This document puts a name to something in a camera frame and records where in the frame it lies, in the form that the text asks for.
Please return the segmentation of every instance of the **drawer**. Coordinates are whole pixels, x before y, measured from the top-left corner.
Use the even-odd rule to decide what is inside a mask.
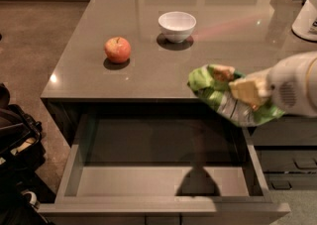
[[[241,224],[271,222],[289,207],[271,202],[243,129],[200,103],[128,103],[82,115],[55,204],[40,212]]]
[[[255,128],[255,146],[317,146],[317,119],[285,116]]]
[[[256,225],[269,224],[274,221],[274,213],[271,212],[271,217],[261,216],[260,212],[255,212],[254,215],[237,214],[233,222],[233,217],[226,215],[216,216],[173,216],[173,217],[105,217],[101,215],[94,216],[50,216],[50,221],[58,225]]]
[[[265,179],[270,190],[315,190],[317,175],[303,173],[266,173]]]
[[[264,172],[317,172],[317,150],[257,150]]]

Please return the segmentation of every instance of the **white bowl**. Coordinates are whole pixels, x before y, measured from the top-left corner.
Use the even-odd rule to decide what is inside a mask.
[[[184,12],[168,12],[158,18],[161,32],[172,43],[187,39],[196,26],[196,19]]]

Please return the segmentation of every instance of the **apple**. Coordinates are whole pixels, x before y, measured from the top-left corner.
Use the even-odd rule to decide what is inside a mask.
[[[114,63],[123,63],[130,57],[131,46],[129,42],[121,37],[109,39],[104,50],[107,58]]]

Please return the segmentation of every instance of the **gray cabinet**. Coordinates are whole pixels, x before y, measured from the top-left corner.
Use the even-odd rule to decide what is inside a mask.
[[[285,116],[253,130],[270,189],[317,189],[317,119]]]

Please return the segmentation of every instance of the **concrete floor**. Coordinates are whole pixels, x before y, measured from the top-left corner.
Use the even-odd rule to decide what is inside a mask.
[[[0,82],[11,103],[43,123],[46,162],[37,170],[57,192],[69,146],[43,105],[40,95],[87,2],[0,1]],[[274,202],[288,202],[292,213],[274,225],[315,225],[317,191],[272,191]]]

